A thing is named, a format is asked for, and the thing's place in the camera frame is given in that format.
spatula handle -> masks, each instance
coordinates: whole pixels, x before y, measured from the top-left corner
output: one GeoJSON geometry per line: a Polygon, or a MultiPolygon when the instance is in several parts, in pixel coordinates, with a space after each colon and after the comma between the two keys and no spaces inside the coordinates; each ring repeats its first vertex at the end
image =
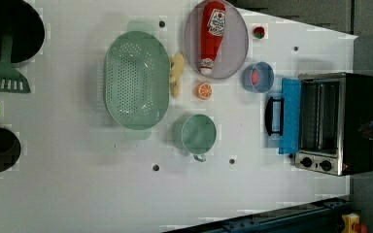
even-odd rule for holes
{"type": "Polygon", "coordinates": [[[7,23],[2,33],[2,48],[1,48],[0,62],[11,63],[12,41],[13,41],[12,28],[11,28],[11,25],[7,23]]]}

toaster oven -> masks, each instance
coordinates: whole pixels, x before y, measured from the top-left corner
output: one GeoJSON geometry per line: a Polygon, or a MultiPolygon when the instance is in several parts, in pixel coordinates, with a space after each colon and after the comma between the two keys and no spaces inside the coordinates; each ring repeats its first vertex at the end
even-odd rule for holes
{"type": "Polygon", "coordinates": [[[281,154],[294,154],[297,168],[335,176],[373,171],[373,141],[358,132],[371,120],[373,77],[350,73],[283,79],[282,97],[270,97],[265,111],[267,133],[281,135],[281,154]]]}

red ketchup bottle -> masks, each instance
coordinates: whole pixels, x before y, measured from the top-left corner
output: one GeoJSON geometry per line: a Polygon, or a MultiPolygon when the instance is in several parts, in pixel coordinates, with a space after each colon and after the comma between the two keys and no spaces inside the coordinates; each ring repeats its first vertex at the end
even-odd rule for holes
{"type": "Polygon", "coordinates": [[[201,25],[201,73],[212,74],[225,28],[225,6],[221,2],[209,2],[205,8],[201,25]]]}

orange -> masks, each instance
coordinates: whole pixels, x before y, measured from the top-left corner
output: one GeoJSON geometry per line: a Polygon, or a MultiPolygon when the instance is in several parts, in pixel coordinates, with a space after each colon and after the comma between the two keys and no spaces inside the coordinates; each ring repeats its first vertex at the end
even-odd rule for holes
{"type": "Polygon", "coordinates": [[[208,83],[200,83],[196,87],[196,96],[200,99],[207,100],[212,95],[212,88],[208,83]]]}

blue bowl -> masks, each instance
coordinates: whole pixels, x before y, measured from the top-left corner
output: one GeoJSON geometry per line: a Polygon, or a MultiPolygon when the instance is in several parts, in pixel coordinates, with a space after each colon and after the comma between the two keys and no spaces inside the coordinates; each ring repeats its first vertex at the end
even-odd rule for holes
{"type": "Polygon", "coordinates": [[[244,75],[242,76],[242,81],[244,88],[247,91],[254,93],[265,93],[271,89],[272,84],[274,84],[274,71],[271,66],[265,62],[258,62],[256,64],[248,66],[244,70],[244,75]],[[259,81],[253,84],[252,75],[253,72],[258,71],[259,81]]]}

